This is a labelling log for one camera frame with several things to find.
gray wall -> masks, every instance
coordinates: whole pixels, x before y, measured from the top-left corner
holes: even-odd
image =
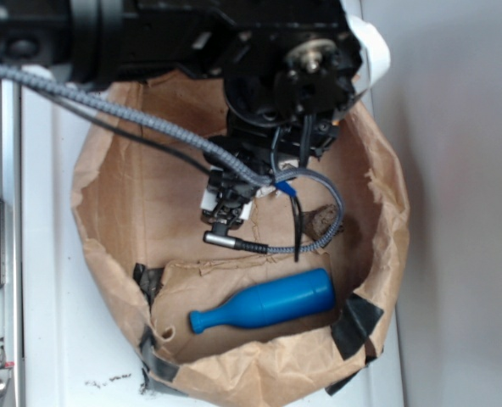
[[[502,405],[502,1],[362,6],[391,47],[372,96],[412,202],[406,405]]]

crumpled paper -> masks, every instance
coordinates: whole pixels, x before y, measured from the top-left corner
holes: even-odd
[[[190,81],[172,72],[148,84],[112,86],[109,98],[209,137],[225,131],[219,81]],[[200,152],[148,129],[112,125],[204,159]],[[72,208],[91,273],[121,331],[139,353],[146,327],[158,356],[178,364],[166,383],[225,406],[279,406],[354,374],[378,356],[398,297],[409,245],[409,202],[396,155],[362,104],[346,116],[339,139],[310,168],[329,176],[344,196],[344,232],[320,253],[258,256],[202,242],[207,177],[164,153],[93,127],[75,166]],[[304,210],[330,204],[311,181],[296,180]],[[275,193],[256,199],[234,236],[276,246],[293,244],[290,203]],[[151,309],[132,279],[135,263],[164,267]],[[315,267],[336,288],[333,312],[258,330],[220,326],[194,335],[192,309],[210,309],[250,285]],[[385,311],[360,351],[344,360],[329,325],[357,293]]]

wire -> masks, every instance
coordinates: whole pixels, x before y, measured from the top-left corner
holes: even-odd
[[[179,150],[176,150],[175,148],[171,148],[171,147],[165,146],[164,144],[154,142],[153,140],[148,140],[147,138],[137,136],[136,134],[132,134],[129,131],[124,131],[124,130],[120,129],[119,127],[115,127],[114,125],[111,125],[110,123],[107,123],[103,120],[100,120],[99,118],[94,117],[93,115],[90,115],[90,114],[78,109],[77,107],[73,106],[71,103],[64,101],[62,98],[51,96],[45,92],[37,92],[37,93],[39,95],[45,97],[46,99],[50,100],[51,102],[70,111],[71,113],[76,114],[77,116],[81,117],[82,119],[87,120],[87,121],[93,123],[94,125],[97,125],[98,127],[102,127],[108,131],[113,132],[117,136],[126,138],[128,140],[133,141],[133,142],[137,142],[137,143],[142,144],[144,146],[148,146],[148,147],[157,149],[159,151],[162,151],[164,153],[168,153],[170,155],[173,155],[174,157],[181,159],[182,161],[186,162],[187,164],[192,165],[194,168],[196,168],[200,172],[209,176],[209,170],[204,165],[200,164],[196,159],[193,159],[192,157],[188,156],[187,154],[185,154]]]
[[[279,151],[279,143],[283,139],[282,133],[284,130],[279,126],[276,129],[276,133],[274,134],[274,139],[271,142],[271,148],[270,148],[270,166],[271,170],[274,172],[274,174],[279,171],[279,158],[277,157],[278,151]]]
[[[294,218],[294,262],[298,263],[300,248],[302,247],[302,232],[304,223],[304,213],[298,197],[291,197]]]
[[[79,103],[91,109],[104,112],[105,114],[109,114],[123,120],[131,121],[138,125],[142,125],[154,131],[158,131],[167,136],[173,137],[180,142],[184,142],[192,147],[198,148],[204,153],[218,159],[227,169],[234,171],[243,181],[253,186],[266,187],[274,185],[278,182],[298,178],[300,176],[304,176],[310,178],[313,181],[319,182],[333,196],[338,208],[338,212],[336,219],[326,230],[326,233],[316,242],[301,247],[299,250],[299,252],[301,253],[313,251],[318,248],[324,248],[333,239],[337,232],[337,229],[341,225],[344,212],[343,199],[332,181],[330,181],[324,175],[319,174],[318,172],[305,168],[292,168],[279,171],[275,173],[273,177],[262,176],[251,170],[241,160],[226,151],[224,148],[217,146],[216,144],[200,137],[199,135],[191,131],[185,130],[178,125],[170,123],[167,120],[162,120],[158,117],[152,116],[150,114],[145,114],[136,109],[131,109],[126,106],[121,106],[117,103],[105,101],[96,96],[89,95],[86,92],[70,88],[55,81],[47,80],[38,75],[33,75],[16,68],[0,64],[0,80],[4,79],[14,81],[37,92],[45,92],[57,98],[69,99],[75,103]],[[289,254],[293,253],[294,251],[295,247],[268,248],[268,254]]]
[[[305,168],[310,161],[310,148],[311,148],[311,132],[315,123],[315,115],[307,114],[304,117],[304,125],[302,128],[302,136],[300,137],[300,160],[298,166]]]
[[[224,148],[210,142],[207,139],[186,130],[167,120],[160,119],[151,114],[143,113],[136,109],[111,103],[97,96],[90,95],[78,89],[57,83],[39,75],[33,75],[14,67],[0,64],[0,80],[7,79],[19,83],[39,92],[46,92],[53,96],[69,99],[73,102],[98,110],[105,114],[129,120],[138,125],[173,137],[192,147],[198,148],[204,153],[218,159],[227,169],[234,171],[245,182],[256,187],[267,187],[273,184],[270,176],[262,176],[247,167],[240,159],[226,151]]]

blue object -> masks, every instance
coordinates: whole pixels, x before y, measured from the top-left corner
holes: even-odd
[[[286,193],[291,198],[296,198],[296,189],[290,186],[286,181],[281,181],[276,184],[276,188],[281,192]]]
[[[194,333],[218,325],[260,328],[332,309],[336,296],[325,269],[242,290],[219,308],[189,315]]]

cable connector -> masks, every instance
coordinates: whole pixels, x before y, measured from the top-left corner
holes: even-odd
[[[268,254],[268,245],[261,243],[246,242],[237,237],[216,235],[211,231],[204,233],[204,242],[221,246],[223,248],[231,248],[233,250],[243,250],[250,253]]]

